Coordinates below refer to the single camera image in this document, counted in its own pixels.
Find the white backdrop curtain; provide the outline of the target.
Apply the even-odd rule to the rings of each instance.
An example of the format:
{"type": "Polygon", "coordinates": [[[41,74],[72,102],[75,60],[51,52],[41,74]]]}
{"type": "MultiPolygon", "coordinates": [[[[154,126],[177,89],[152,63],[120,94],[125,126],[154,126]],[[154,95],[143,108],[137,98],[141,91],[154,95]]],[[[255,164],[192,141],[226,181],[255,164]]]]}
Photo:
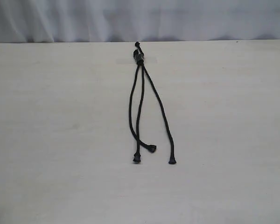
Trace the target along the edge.
{"type": "Polygon", "coordinates": [[[0,0],[0,42],[280,39],[280,0],[0,0]]]}

